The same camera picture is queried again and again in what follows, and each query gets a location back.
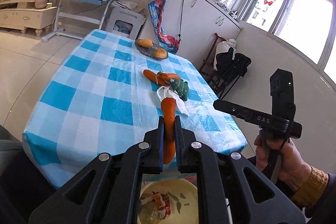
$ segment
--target screw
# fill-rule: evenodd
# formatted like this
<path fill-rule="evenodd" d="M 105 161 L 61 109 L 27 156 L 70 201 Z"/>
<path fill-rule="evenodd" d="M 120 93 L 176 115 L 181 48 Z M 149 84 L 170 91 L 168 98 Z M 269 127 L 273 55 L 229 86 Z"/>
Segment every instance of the screw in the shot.
<path fill-rule="evenodd" d="M 241 154 L 239 154 L 238 152 L 233 152 L 231 154 L 231 158 L 233 158 L 234 160 L 239 160 L 241 157 Z"/>
<path fill-rule="evenodd" d="M 201 148 L 202 147 L 202 144 L 200 143 L 200 142 L 193 142 L 192 144 L 191 144 L 191 146 L 193 147 L 193 148 Z"/>
<path fill-rule="evenodd" d="M 139 143 L 140 149 L 147 149 L 148 147 L 149 147 L 149 143 L 146 143 L 146 142 Z"/>
<path fill-rule="evenodd" d="M 110 158 L 110 155 L 107 154 L 107 153 L 101 153 L 98 157 L 98 159 L 101 160 L 101 161 L 108 160 L 109 158 Z"/>

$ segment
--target orange carrot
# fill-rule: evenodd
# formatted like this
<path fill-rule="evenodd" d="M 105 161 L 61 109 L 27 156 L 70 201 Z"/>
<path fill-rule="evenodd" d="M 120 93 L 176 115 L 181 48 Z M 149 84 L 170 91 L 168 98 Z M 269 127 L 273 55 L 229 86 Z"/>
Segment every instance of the orange carrot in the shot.
<path fill-rule="evenodd" d="M 144 76 L 146 76 L 149 80 L 151 80 L 152 82 L 154 82 L 157 85 L 162 85 L 162 86 L 169 86 L 168 83 L 166 83 L 164 80 L 162 80 L 161 78 L 159 78 L 158 75 L 156 75 L 154 72 L 145 69 L 143 70 L 143 74 Z"/>
<path fill-rule="evenodd" d="M 175 141 L 164 142 L 163 144 L 163 164 L 169 164 L 172 162 L 175 156 Z"/>
<path fill-rule="evenodd" d="M 170 82 L 170 79 L 179 79 L 181 80 L 181 77 L 178 76 L 177 74 L 175 73 L 163 73 L 161 71 L 159 71 L 157 73 L 157 75 L 164 81 L 167 81 L 167 82 Z"/>
<path fill-rule="evenodd" d="M 163 143 L 163 163 L 171 163 L 175 155 L 174 122 L 176 101 L 165 98 L 161 102 L 163 120 L 165 122 L 165 139 Z"/>

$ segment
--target green stuffed toy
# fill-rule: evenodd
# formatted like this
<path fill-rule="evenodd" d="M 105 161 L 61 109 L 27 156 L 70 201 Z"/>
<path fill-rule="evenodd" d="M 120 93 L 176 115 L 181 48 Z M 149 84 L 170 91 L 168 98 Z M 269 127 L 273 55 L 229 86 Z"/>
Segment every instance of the green stuffed toy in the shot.
<path fill-rule="evenodd" d="M 173 91 L 183 100 L 188 100 L 189 87 L 188 82 L 182 79 L 170 79 L 169 81 Z"/>

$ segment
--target floor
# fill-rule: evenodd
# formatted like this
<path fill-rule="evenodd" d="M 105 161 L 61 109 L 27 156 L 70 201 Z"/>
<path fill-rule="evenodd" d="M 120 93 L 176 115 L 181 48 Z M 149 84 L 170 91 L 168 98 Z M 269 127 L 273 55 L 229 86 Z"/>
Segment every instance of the floor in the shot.
<path fill-rule="evenodd" d="M 50 78 L 79 42 L 55 36 L 41 43 L 33 31 L 0 30 L 0 125 L 18 140 Z M 242 154 L 255 155 L 251 145 Z"/>

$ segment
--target hand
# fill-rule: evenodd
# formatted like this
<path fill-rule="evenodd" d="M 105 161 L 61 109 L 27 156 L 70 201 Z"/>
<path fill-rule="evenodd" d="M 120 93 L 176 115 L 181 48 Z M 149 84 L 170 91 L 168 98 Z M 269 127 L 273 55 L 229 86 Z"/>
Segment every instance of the hand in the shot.
<path fill-rule="evenodd" d="M 278 150 L 282 143 L 283 140 L 267 140 L 267 146 L 273 150 Z M 268 164 L 268 157 L 261 146 L 260 135 L 257 136 L 254 145 L 257 146 L 256 167 L 262 171 Z M 282 155 L 282 164 L 278 179 L 285 182 L 294 192 L 296 192 L 310 177 L 311 167 L 302 160 L 300 153 L 291 139 L 284 144 L 280 153 Z"/>

